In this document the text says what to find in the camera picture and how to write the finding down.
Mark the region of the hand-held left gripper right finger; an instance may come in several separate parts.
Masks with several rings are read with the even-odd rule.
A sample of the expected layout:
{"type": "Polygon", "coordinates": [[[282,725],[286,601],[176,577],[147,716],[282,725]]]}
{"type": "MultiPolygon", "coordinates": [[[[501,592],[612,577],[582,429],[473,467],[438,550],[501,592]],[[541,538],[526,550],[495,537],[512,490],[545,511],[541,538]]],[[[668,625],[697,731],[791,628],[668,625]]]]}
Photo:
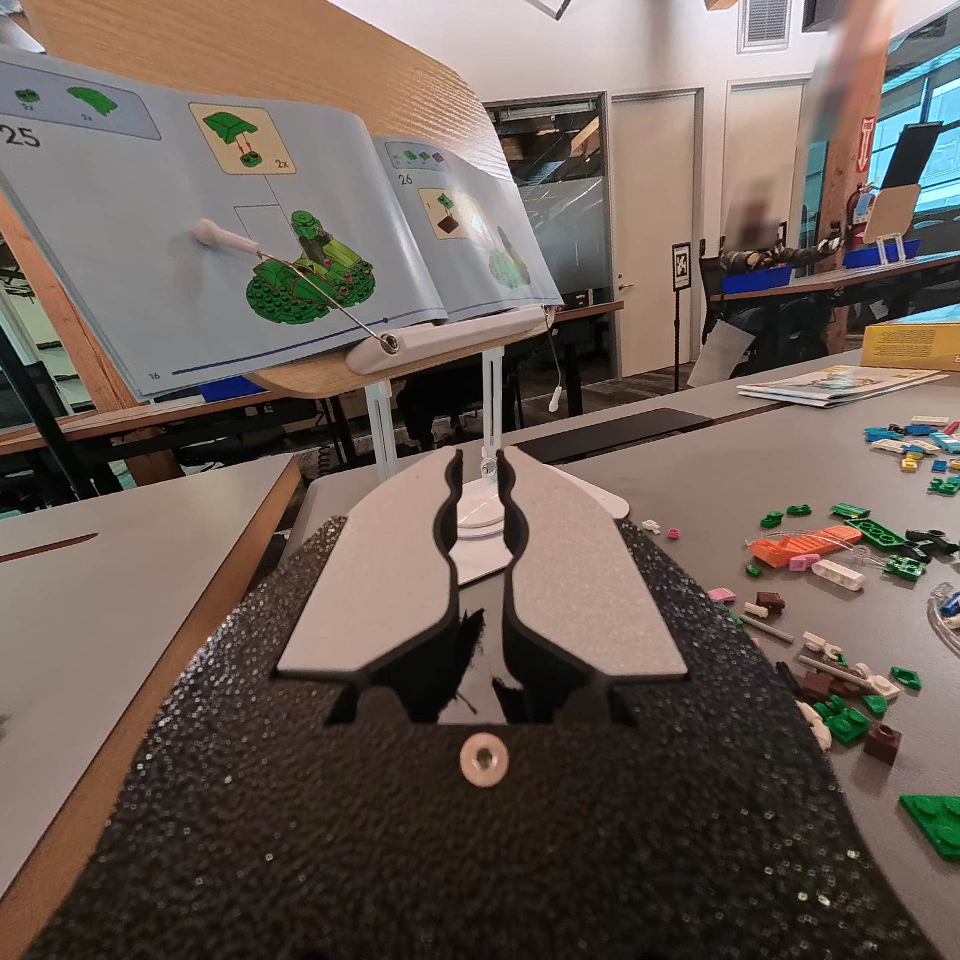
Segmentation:
{"type": "Polygon", "coordinates": [[[502,653],[519,689],[510,722],[546,724],[582,692],[609,711],[615,689],[686,682],[681,650],[618,521],[568,474],[518,447],[497,454],[504,572],[502,653]]]}

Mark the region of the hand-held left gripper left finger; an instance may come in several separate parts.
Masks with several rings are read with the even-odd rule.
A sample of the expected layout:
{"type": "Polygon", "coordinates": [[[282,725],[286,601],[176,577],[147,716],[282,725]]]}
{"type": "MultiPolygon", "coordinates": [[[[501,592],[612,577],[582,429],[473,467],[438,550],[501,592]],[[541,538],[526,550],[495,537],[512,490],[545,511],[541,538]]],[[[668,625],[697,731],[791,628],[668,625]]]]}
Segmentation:
{"type": "Polygon", "coordinates": [[[463,454],[446,447],[379,485],[346,517],[276,666],[282,679],[391,690],[415,723],[457,697],[485,615],[462,615],[451,551],[463,454]]]}

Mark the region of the white lego beam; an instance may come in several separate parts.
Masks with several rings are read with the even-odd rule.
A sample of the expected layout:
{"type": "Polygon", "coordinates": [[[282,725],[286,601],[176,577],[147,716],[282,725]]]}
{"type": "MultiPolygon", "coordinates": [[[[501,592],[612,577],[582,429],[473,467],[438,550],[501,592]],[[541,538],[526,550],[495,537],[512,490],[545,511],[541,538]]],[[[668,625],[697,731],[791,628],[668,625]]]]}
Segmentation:
{"type": "Polygon", "coordinates": [[[826,558],[814,562],[809,571],[823,581],[830,582],[851,593],[861,592],[867,584],[867,578],[863,573],[826,558]]]}

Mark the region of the pile of colourful lego pieces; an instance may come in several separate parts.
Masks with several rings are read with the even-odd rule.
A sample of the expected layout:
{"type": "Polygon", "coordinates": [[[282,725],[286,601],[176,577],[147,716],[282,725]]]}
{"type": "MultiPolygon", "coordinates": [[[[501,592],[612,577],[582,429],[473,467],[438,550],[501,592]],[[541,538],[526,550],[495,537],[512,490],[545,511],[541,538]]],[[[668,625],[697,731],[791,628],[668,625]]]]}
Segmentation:
{"type": "Polygon", "coordinates": [[[931,496],[959,497],[958,434],[947,432],[943,418],[914,419],[906,425],[867,426],[867,448],[882,454],[905,476],[919,476],[931,496]]]}

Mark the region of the yellow lego box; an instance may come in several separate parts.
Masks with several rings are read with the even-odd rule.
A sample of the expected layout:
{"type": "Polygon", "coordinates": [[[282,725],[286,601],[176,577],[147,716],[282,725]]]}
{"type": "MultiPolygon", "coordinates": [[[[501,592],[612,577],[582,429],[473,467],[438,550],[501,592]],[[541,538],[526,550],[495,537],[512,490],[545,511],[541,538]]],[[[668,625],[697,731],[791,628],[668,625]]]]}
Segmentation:
{"type": "Polygon", "coordinates": [[[863,367],[957,374],[959,322],[903,318],[872,324],[864,331],[860,360],[863,367]]]}

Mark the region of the open lego instruction booklet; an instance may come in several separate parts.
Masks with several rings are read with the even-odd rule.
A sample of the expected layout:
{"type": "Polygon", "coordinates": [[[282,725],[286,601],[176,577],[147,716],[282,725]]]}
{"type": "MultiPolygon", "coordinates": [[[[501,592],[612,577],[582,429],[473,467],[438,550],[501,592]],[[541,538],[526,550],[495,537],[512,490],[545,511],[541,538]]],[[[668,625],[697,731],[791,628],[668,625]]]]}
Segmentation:
{"type": "Polygon", "coordinates": [[[510,178],[333,105],[2,47],[2,192],[141,400],[562,303],[510,178]]]}

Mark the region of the green lego plate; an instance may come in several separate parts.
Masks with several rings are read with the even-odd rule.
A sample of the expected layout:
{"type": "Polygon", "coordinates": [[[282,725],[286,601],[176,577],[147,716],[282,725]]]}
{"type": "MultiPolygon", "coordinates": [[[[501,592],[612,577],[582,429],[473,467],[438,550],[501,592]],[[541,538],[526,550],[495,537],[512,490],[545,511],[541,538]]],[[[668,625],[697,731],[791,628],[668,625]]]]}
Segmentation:
{"type": "Polygon", "coordinates": [[[959,860],[959,796],[908,794],[898,802],[940,858],[959,860]]]}

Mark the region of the orange brick separator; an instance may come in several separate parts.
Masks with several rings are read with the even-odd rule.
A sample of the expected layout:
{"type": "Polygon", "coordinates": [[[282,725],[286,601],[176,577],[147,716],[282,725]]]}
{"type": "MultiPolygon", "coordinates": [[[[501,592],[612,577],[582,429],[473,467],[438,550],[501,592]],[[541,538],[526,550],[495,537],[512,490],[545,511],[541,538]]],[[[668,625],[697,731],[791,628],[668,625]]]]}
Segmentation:
{"type": "Polygon", "coordinates": [[[857,528],[840,524],[817,531],[757,538],[748,543],[747,549],[751,557],[779,570],[788,567],[796,557],[812,554],[824,557],[840,549],[853,548],[862,538],[857,528]]]}

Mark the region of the blue storage bin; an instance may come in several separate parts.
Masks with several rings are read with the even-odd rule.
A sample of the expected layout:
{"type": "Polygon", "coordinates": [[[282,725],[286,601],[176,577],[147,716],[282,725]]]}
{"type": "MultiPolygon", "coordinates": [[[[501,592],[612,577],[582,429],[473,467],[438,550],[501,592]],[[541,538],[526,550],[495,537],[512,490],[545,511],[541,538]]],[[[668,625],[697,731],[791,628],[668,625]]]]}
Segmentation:
{"type": "Polygon", "coordinates": [[[879,244],[858,246],[845,254],[843,266],[846,270],[860,270],[912,260],[917,258],[921,246],[922,239],[920,238],[903,239],[901,241],[890,239],[883,246],[883,256],[881,256],[879,244]]]}
{"type": "Polygon", "coordinates": [[[242,400],[267,392],[265,388],[242,375],[203,383],[198,385],[197,389],[206,403],[242,400]]]}
{"type": "Polygon", "coordinates": [[[786,287],[792,280],[794,268],[780,265],[764,270],[743,273],[726,273],[722,279],[722,292],[729,297],[737,294],[765,292],[786,287]]]}

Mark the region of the white paper sheet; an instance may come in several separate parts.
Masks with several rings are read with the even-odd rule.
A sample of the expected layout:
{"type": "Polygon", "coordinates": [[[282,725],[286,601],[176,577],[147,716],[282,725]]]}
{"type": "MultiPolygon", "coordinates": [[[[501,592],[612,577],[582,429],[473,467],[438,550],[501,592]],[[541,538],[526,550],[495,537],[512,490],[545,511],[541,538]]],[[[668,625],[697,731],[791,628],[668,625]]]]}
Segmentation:
{"type": "Polygon", "coordinates": [[[730,379],[755,339],[754,333],[718,320],[702,345],[687,387],[697,389],[730,379]]]}

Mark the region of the scattered green and brown bricks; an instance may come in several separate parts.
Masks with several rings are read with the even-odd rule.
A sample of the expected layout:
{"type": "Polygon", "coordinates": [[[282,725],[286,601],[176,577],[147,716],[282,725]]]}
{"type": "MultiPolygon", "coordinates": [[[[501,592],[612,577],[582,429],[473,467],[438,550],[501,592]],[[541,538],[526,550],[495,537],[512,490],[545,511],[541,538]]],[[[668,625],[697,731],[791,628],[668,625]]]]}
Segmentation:
{"type": "Polygon", "coordinates": [[[649,527],[621,521],[623,536],[637,558],[654,602],[687,658],[689,679],[670,682],[690,693],[663,694],[660,700],[678,716],[694,710],[716,714],[734,709],[733,744],[757,749],[762,743],[793,743],[793,733],[762,733],[786,722],[787,704],[798,702],[803,722],[824,751],[863,742],[865,753],[888,765],[895,762],[903,734],[886,719],[899,698],[908,701],[938,684],[935,669],[947,671],[958,721],[958,656],[930,627],[928,570],[956,543],[943,533],[919,531],[905,538],[875,522],[862,510],[842,510],[826,526],[814,529],[808,505],[774,511],[763,520],[756,539],[817,531],[846,524],[863,537],[852,548],[823,557],[793,558],[774,569],[743,555],[750,580],[760,579],[754,603],[741,615],[729,607],[733,595],[721,589],[714,598],[655,544],[649,527]],[[821,559],[834,561],[867,578],[850,592],[810,572],[821,559]]]}

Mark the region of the stacked closed instruction booklets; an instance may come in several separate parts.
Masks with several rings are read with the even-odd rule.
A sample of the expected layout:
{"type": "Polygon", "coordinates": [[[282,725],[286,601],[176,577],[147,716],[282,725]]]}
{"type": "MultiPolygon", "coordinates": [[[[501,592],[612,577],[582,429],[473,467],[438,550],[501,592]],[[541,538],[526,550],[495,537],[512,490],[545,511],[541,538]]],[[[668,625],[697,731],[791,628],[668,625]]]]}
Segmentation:
{"type": "Polygon", "coordinates": [[[789,378],[740,385],[743,397],[831,409],[928,384],[947,377],[938,370],[835,365],[789,378]]]}

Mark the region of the printed tag sign stand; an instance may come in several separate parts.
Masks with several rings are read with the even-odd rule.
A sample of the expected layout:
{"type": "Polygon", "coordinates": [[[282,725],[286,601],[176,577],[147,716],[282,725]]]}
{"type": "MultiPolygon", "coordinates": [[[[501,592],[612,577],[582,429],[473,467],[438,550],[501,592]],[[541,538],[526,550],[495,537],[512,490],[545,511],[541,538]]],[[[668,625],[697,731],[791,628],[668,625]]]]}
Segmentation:
{"type": "Polygon", "coordinates": [[[674,296],[673,318],[673,393],[680,390],[682,305],[681,297],[691,286],[690,242],[671,246],[671,285],[674,296]]]}

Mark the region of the transparent curved plastic piece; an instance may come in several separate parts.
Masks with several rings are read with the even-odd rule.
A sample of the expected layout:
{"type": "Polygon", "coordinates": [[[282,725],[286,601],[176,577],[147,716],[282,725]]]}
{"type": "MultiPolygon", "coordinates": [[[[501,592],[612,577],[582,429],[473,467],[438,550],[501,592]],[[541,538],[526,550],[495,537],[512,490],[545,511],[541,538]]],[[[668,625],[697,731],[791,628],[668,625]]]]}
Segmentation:
{"type": "Polygon", "coordinates": [[[959,657],[959,589],[951,582],[939,583],[931,591],[926,612],[934,634],[959,657]]]}

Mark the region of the white door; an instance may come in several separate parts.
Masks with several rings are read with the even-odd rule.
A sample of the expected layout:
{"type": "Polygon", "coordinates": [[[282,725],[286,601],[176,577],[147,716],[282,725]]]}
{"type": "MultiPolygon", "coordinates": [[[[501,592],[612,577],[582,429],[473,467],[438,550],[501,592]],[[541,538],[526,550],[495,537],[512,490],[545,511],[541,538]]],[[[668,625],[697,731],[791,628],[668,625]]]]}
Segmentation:
{"type": "Polygon", "coordinates": [[[698,190],[698,94],[613,98],[608,185],[619,378],[690,357],[690,289],[674,290],[674,246],[691,245],[698,190]]]}

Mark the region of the glass partition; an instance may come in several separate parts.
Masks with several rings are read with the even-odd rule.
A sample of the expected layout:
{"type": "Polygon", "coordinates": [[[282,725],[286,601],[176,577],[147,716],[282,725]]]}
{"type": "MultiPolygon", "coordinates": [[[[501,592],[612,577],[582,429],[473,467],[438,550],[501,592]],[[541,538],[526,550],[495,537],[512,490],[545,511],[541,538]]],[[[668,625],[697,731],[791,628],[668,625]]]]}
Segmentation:
{"type": "Polygon", "coordinates": [[[603,96],[493,101],[485,108],[563,302],[610,303],[603,96]]]}

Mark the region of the red fire extinguisher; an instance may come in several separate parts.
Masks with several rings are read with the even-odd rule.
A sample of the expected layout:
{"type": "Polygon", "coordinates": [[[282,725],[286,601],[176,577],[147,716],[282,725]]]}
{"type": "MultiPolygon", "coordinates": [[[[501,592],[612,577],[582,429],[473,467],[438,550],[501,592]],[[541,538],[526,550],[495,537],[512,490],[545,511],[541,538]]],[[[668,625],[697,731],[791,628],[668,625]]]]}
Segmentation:
{"type": "Polygon", "coordinates": [[[871,183],[858,183],[846,202],[845,245],[852,250],[864,244],[871,211],[877,197],[877,188],[871,183]]]}

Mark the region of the wooden book stand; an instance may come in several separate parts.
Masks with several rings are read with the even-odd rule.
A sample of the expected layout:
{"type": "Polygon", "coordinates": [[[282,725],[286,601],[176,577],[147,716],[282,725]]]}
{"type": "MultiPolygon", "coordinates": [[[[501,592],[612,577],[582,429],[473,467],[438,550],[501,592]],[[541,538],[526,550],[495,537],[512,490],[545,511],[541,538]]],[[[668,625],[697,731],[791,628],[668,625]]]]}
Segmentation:
{"type": "Polygon", "coordinates": [[[864,241],[876,247],[881,266],[890,263],[886,251],[889,242],[894,243],[894,260],[906,259],[904,232],[909,230],[921,193],[928,133],[927,124],[904,127],[870,210],[864,241]]]}
{"type": "MultiPolygon", "coordinates": [[[[447,147],[488,174],[511,179],[493,126],[473,90],[438,61],[421,54],[329,2],[24,2],[46,55],[70,64],[171,90],[225,97],[308,102],[363,119],[375,137],[418,136],[447,147]]],[[[34,246],[54,274],[109,365],[130,389],[90,329],[8,199],[34,246]]],[[[366,387],[377,439],[378,473],[396,468],[390,437],[391,378],[483,354],[485,409],[482,474],[492,474],[500,446],[499,392],[503,347],[550,335],[569,319],[562,303],[531,313],[476,318],[469,327],[424,324],[401,331],[404,341],[382,340],[389,356],[368,354],[366,342],[350,350],[242,375],[279,393],[326,398],[366,387]]]]}

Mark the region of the wall air vent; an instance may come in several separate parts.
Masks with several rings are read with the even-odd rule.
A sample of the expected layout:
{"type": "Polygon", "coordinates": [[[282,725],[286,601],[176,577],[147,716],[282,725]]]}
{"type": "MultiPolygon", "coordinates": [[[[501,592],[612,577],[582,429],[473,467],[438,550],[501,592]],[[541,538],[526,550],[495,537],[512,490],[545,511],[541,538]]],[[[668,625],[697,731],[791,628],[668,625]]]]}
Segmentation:
{"type": "Polygon", "coordinates": [[[738,7],[738,54],[788,48],[791,1],[740,1],[738,7]]]}

